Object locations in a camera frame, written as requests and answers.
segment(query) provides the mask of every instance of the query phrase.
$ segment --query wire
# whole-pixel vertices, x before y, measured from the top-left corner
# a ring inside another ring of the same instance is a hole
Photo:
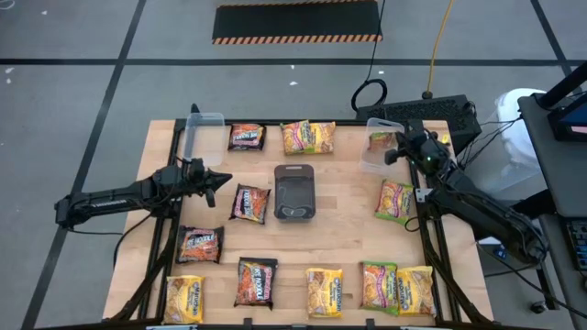
[[[75,233],[75,234],[86,234],[86,235],[122,235],[120,233],[114,232],[86,232],[82,230],[74,230],[74,229],[67,229],[67,231]]]
[[[382,12],[379,15],[379,25],[377,27],[377,38],[375,39],[375,45],[373,45],[373,53],[371,55],[371,64],[369,64],[369,73],[367,73],[367,78],[365,78],[365,82],[355,91],[355,93],[350,98],[350,107],[355,111],[359,112],[359,108],[357,107],[357,96],[359,96],[360,92],[365,89],[365,87],[369,86],[372,83],[378,83],[382,87],[382,95],[379,97],[379,100],[375,102],[372,106],[375,105],[382,105],[387,98],[387,84],[383,79],[369,79],[371,77],[371,70],[373,69],[373,62],[375,61],[375,52],[377,51],[377,44],[379,43],[379,37],[382,33],[382,20],[383,20],[383,10],[385,9],[385,1],[383,0],[382,3]]]
[[[375,61],[375,51],[377,51],[377,44],[379,43],[379,36],[382,33],[382,21],[383,21],[383,10],[385,9],[385,1],[383,0],[382,3],[382,12],[379,14],[379,24],[377,27],[377,38],[375,39],[375,45],[373,45],[373,53],[371,55],[371,64],[369,64],[369,73],[367,73],[367,78],[365,78],[365,82],[369,80],[371,77],[371,70],[373,69],[373,62]]]
[[[430,71],[428,72],[428,86],[426,88],[427,93],[430,93],[430,87],[432,87],[432,80],[434,79],[434,60],[437,57],[438,42],[440,41],[440,37],[442,37],[442,33],[444,32],[444,27],[447,25],[447,21],[449,20],[449,15],[450,15],[450,9],[452,8],[452,4],[454,4],[454,2],[455,2],[454,0],[450,0],[449,7],[447,8],[447,12],[444,13],[444,18],[442,18],[442,25],[440,26],[437,40],[434,42],[434,49],[432,50],[432,59],[430,61]]]
[[[496,256],[494,256],[493,254],[485,251],[483,248],[481,248],[481,246],[479,244],[477,244],[477,248],[481,251],[483,251],[483,253],[486,253],[487,255],[491,256],[492,258],[494,258],[495,260],[499,261],[502,265],[506,266],[509,270],[511,270],[517,277],[520,278],[520,280],[524,281],[527,285],[529,285],[530,287],[532,287],[532,289],[542,293],[547,299],[553,301],[554,303],[558,304],[560,307],[566,308],[567,310],[569,310],[569,312],[577,314],[578,316],[587,319],[587,314],[583,313],[569,305],[567,305],[564,302],[561,302],[560,300],[556,299],[555,297],[553,297],[550,293],[543,291],[542,289],[540,289],[536,284],[532,283],[531,281],[529,281],[527,278],[525,278],[524,276],[520,275],[520,273],[518,272],[518,270],[514,269],[512,266],[510,266],[507,262],[497,258]]]
[[[132,232],[133,230],[137,229],[137,227],[139,227],[145,221],[147,221],[147,219],[149,219],[151,215],[152,214],[147,214],[147,216],[145,216],[142,220],[140,220],[135,225],[133,225],[132,227],[130,227],[130,229],[127,230],[127,232],[121,238],[118,239],[118,242],[116,243],[116,247],[114,248],[114,262],[112,264],[112,267],[114,267],[116,265],[116,258],[118,257],[118,249],[120,248],[120,244],[122,243],[122,240],[125,239],[125,237],[128,234],[130,234],[130,232]]]
[[[483,275],[483,277],[485,279],[487,279],[487,278],[494,277],[494,276],[502,276],[502,275],[506,275],[506,274],[511,274],[513,272],[516,272],[516,271],[529,270],[531,268],[534,268],[535,266],[536,265],[527,265],[527,266],[524,266],[524,267],[519,268],[519,269],[508,270],[508,271],[500,271],[500,272],[496,272],[496,273],[493,273],[493,274]]]

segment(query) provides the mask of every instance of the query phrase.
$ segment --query wooden tabletop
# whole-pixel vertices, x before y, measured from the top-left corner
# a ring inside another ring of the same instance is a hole
[[[138,178],[150,176],[166,165],[172,141],[173,121],[152,121],[147,135]],[[446,122],[425,121],[425,127],[448,135]],[[183,225],[226,230],[220,264],[188,263],[172,268],[172,275],[205,276],[204,321],[206,324],[242,324],[251,317],[254,324],[364,325],[375,319],[377,325],[432,325],[430,316],[394,317],[359,308],[362,291],[361,260],[392,261],[398,267],[424,265],[419,233],[409,233],[402,225],[374,217],[382,177],[360,171],[359,156],[364,126],[337,126],[335,151],[323,155],[285,156],[278,126],[268,126],[262,152],[227,152],[222,165],[213,170],[233,174],[233,179],[216,193],[216,208],[208,208],[204,198],[183,200]],[[260,188],[274,186],[273,170],[280,164],[309,164],[316,181],[316,215],[309,224],[281,224],[273,215],[271,192],[266,225],[245,220],[230,220],[230,209],[237,184]],[[407,161],[391,167],[389,178],[411,183]],[[126,229],[146,215],[128,214]],[[154,229],[154,219],[129,234],[122,243],[110,285],[104,317],[120,310],[145,276]],[[443,217],[453,276],[469,299],[486,317],[493,319],[485,281],[471,227],[458,218]],[[279,260],[273,285],[274,308],[233,307],[238,284],[240,257]],[[310,267],[343,269],[343,317],[308,319],[305,313],[305,270]],[[450,319],[446,288],[437,277],[443,315]],[[150,300],[154,315],[160,281],[156,280]]]

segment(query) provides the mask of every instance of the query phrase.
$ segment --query snack bag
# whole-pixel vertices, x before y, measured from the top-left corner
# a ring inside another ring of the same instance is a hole
[[[432,267],[418,266],[397,270],[400,316],[436,315],[432,297]]]
[[[362,308],[383,311],[397,315],[397,285],[392,262],[363,261],[363,301]]]
[[[383,180],[382,193],[379,204],[375,209],[375,216],[381,219],[394,220],[402,225],[409,218],[410,203],[414,187],[409,184],[401,184]]]
[[[241,258],[238,261],[237,305],[269,306],[273,309],[273,280],[277,259]]]
[[[216,229],[202,229],[180,225],[175,262],[214,261],[219,263],[223,242],[223,226]]]
[[[311,268],[308,282],[308,316],[342,317],[342,269]]]
[[[310,124],[310,143],[304,153],[328,153],[334,151],[336,122]]]
[[[202,284],[204,277],[168,276],[164,324],[202,323]]]
[[[239,184],[232,204],[231,219],[245,219],[265,225],[265,211],[271,189],[261,189]]]
[[[281,124],[283,149],[286,155],[302,153],[310,144],[310,123],[307,120],[291,124]]]
[[[233,124],[228,150],[263,150],[267,127],[257,124]]]
[[[368,151],[391,149],[395,145],[395,133],[375,132],[369,135]]]

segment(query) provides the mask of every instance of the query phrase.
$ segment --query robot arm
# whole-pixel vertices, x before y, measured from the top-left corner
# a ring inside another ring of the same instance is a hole
[[[232,174],[206,170],[201,159],[156,170],[150,177],[135,181],[126,188],[101,192],[76,192],[55,204],[55,222],[73,228],[97,215],[145,209],[154,216],[164,216],[169,201],[193,193],[206,196],[214,207],[214,193],[232,178]]]
[[[471,225],[476,234],[495,237],[522,262],[538,264],[548,252],[548,243],[530,219],[502,205],[475,187],[471,179],[450,158],[447,146],[427,131],[421,122],[396,133],[398,148],[389,150],[389,165],[407,157],[428,181],[426,209],[436,216],[453,214]]]

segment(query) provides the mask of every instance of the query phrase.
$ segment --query black cable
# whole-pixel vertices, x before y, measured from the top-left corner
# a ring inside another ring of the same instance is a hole
[[[142,225],[145,221],[147,221],[147,219],[149,219],[150,216],[151,216],[151,214],[147,214],[147,216],[145,216],[142,220],[140,220],[135,225],[133,225],[132,227],[130,227],[130,229],[127,230],[127,232],[120,239],[118,239],[118,243],[116,243],[116,247],[114,248],[114,262],[113,262],[112,267],[114,267],[116,265],[116,258],[118,257],[118,248],[120,248],[120,244],[122,243],[122,240],[125,239],[125,237],[131,231],[137,229],[138,226]]]
[[[377,44],[379,43],[379,36],[382,34],[382,20],[383,20],[383,10],[385,9],[385,1],[386,0],[383,0],[382,12],[379,15],[377,36],[375,39],[375,45],[373,46],[373,53],[371,55],[371,64],[369,64],[369,73],[367,73],[367,78],[365,78],[365,82],[357,89],[357,91],[355,91],[355,93],[350,98],[350,107],[353,110],[355,110],[355,112],[359,111],[359,108],[357,107],[357,96],[359,96],[360,92],[362,92],[363,89],[365,89],[365,87],[369,86],[372,83],[378,83],[382,87],[382,96],[372,106],[382,105],[385,102],[385,99],[387,98],[387,84],[383,81],[383,79],[369,80],[369,78],[371,77],[371,71],[373,69],[373,62],[375,61],[375,52],[377,51]]]
[[[75,233],[75,234],[86,234],[86,235],[122,235],[121,233],[115,232],[86,232],[82,230],[74,230],[74,229],[67,229],[67,231]]]
[[[525,278],[524,276],[520,275],[520,273],[518,272],[518,270],[514,269],[512,266],[510,266],[509,264],[507,264],[507,262],[497,258],[496,256],[494,256],[493,254],[485,251],[483,248],[481,248],[479,246],[479,244],[477,244],[477,248],[481,251],[483,251],[484,253],[488,254],[489,256],[491,256],[492,258],[494,258],[495,260],[499,261],[502,265],[506,266],[509,270],[511,270],[517,277],[520,278],[520,280],[524,281],[527,285],[529,285],[530,287],[532,287],[532,289],[544,294],[544,296],[546,298],[548,298],[549,300],[553,301],[554,303],[558,304],[560,307],[566,308],[567,310],[569,310],[569,312],[577,314],[578,316],[587,319],[587,314],[583,313],[569,305],[567,305],[564,302],[561,302],[560,300],[556,299],[555,297],[553,297],[551,294],[543,291],[542,289],[538,288],[538,286],[534,283],[532,283],[531,281],[529,281],[527,278]]]
[[[536,265],[527,265],[527,266],[524,266],[524,267],[519,268],[519,269],[508,270],[508,271],[500,271],[500,272],[496,272],[496,273],[493,273],[493,274],[483,275],[483,277],[485,279],[487,279],[487,278],[494,277],[494,276],[502,276],[502,275],[506,275],[506,274],[511,274],[513,272],[516,272],[516,271],[529,270],[531,268],[534,268],[535,266]]]
[[[495,134],[493,134],[492,138],[490,138],[489,141],[487,141],[483,147],[481,147],[479,150],[477,150],[477,152],[471,157],[471,159],[467,159],[465,161],[465,164],[464,164],[465,168],[467,166],[469,166],[469,164],[471,164],[474,160],[476,160],[477,157],[479,157],[479,155],[481,155],[482,151],[484,151],[485,148],[487,148],[487,146],[489,146],[490,143],[492,143],[497,137],[499,137],[505,130],[507,130],[508,128],[510,128],[511,126],[513,126],[514,123],[515,123],[515,121],[513,121],[513,122],[511,122],[509,124],[505,124],[504,126],[501,126],[499,129],[497,129],[497,131],[493,131],[493,132],[495,132]]]

